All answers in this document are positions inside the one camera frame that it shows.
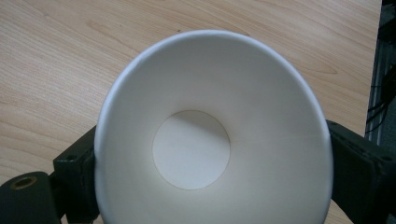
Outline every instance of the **black plastic bracket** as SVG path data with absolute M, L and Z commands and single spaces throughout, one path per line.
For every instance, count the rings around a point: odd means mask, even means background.
M 93 141 L 95 127 L 53 161 L 50 176 L 57 211 L 68 222 L 89 223 L 99 215 L 94 191 Z
M 396 156 L 335 122 L 332 198 L 356 224 L 386 223 L 396 214 Z M 92 128 L 59 155 L 50 176 L 20 175 L 0 187 L 0 223 L 91 223 L 99 214 L 94 191 Z
M 386 223 L 396 209 L 396 156 L 332 121 L 332 199 L 355 224 Z

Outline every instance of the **screw hole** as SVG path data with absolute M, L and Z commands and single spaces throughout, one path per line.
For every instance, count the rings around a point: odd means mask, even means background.
M 25 176 L 22 177 L 11 184 L 12 189 L 25 189 L 27 187 L 32 186 L 37 181 L 37 177 L 35 176 Z

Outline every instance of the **table surface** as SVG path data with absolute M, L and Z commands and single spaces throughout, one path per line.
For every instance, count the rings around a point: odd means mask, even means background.
M 300 71 L 327 119 L 363 134 L 380 7 L 372 0 L 1 1 L 0 184 L 51 173 L 51 161 L 95 125 L 129 61 L 197 29 L 270 46 Z M 331 203 L 326 223 L 351 222 Z

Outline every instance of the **white paper cup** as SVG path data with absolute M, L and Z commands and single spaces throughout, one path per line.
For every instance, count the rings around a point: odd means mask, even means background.
M 106 223 L 321 223 L 331 198 L 313 92 L 231 32 L 175 35 L 136 57 L 105 100 L 95 157 Z

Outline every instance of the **wooden table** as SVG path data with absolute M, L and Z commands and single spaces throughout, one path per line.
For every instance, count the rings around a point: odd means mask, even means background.
M 0 1 L 0 184 L 95 125 L 114 79 L 170 35 L 230 30 L 289 60 L 327 119 L 363 134 L 381 1 Z M 335 203 L 326 223 L 350 223 Z

